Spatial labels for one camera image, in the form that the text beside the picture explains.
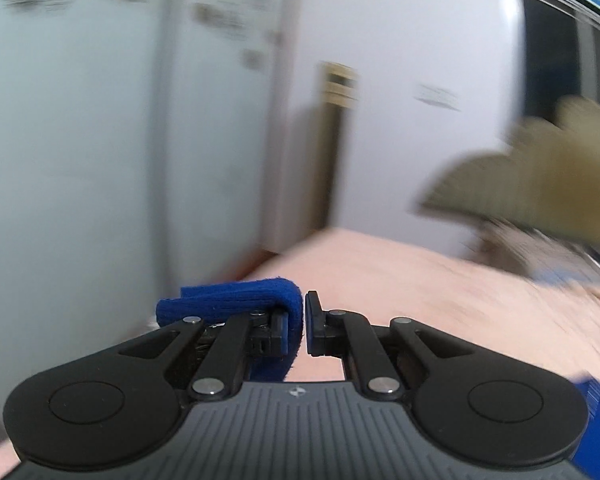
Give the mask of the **white floral wardrobe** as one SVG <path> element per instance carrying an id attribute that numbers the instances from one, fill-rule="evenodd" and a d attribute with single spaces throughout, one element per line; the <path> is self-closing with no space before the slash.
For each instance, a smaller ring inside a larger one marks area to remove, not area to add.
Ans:
<path id="1" fill-rule="evenodd" d="M 0 0 L 0 411 L 259 244 L 285 0 Z"/>

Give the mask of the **gold tower fan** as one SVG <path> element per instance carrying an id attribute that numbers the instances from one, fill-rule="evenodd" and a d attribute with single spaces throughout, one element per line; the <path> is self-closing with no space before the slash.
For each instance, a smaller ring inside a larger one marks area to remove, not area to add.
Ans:
<path id="1" fill-rule="evenodd" d="M 309 160 L 310 232 L 328 225 L 343 129 L 355 102 L 356 73 L 351 67 L 325 62 L 321 71 L 320 106 Z"/>

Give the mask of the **olive padded headboard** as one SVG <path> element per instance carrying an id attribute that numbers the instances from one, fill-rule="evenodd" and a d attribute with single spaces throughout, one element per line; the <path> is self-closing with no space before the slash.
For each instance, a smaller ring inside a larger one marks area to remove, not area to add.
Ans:
<path id="1" fill-rule="evenodd" d="M 522 118 L 507 151 L 454 162 L 422 206 L 600 245 L 600 104 L 566 96 L 552 122 Z"/>

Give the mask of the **white wall switch plate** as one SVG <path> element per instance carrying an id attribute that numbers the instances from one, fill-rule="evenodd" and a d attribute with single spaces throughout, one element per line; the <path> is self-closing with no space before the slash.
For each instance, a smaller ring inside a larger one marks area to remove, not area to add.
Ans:
<path id="1" fill-rule="evenodd" d="M 456 93 L 445 88 L 430 86 L 430 84 L 419 84 L 415 89 L 414 98 L 420 102 L 442 107 L 446 110 L 460 109 L 460 101 Z"/>

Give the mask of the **dark window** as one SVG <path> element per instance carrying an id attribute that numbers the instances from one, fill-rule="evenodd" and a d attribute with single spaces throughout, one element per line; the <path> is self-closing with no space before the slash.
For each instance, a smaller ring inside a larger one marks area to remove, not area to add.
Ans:
<path id="1" fill-rule="evenodd" d="M 522 114 L 554 122 L 558 102 L 565 96 L 584 96 L 600 104 L 600 25 L 565 6 L 521 1 Z"/>

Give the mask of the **blue knit sweater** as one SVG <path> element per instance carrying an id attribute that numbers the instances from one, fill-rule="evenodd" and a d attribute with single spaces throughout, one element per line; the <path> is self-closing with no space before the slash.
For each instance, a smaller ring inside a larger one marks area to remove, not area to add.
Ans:
<path id="1" fill-rule="evenodd" d="M 282 382 L 289 373 L 302 341 L 303 300 L 301 290 L 286 278 L 230 282 L 182 287 L 178 298 L 161 299 L 155 310 L 160 327 L 199 316 L 210 324 L 226 322 L 232 315 L 256 311 L 280 311 L 287 315 L 287 349 L 279 358 L 253 361 L 250 379 L 256 382 Z"/>

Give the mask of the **pink bed sheet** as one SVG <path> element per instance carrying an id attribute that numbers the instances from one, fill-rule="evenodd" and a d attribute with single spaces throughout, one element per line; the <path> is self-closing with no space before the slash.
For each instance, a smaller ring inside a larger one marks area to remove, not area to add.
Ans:
<path id="1" fill-rule="evenodd" d="M 301 290 L 282 382 L 195 401 L 199 316 L 40 370 L 2 413 L 13 479 L 583 479 L 600 383 L 600 286 L 550 286 L 347 230 L 315 234 L 253 274 Z M 405 387 L 370 400 L 340 359 L 310 356 L 304 297 L 364 315 Z"/>

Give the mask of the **beige patterned pillow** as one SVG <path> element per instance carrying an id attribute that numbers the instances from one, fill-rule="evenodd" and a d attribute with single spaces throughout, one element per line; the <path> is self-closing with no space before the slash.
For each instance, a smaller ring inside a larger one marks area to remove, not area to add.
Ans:
<path id="1" fill-rule="evenodd" d="M 489 221 L 480 226 L 475 262 L 550 286 L 600 286 L 600 247 Z"/>

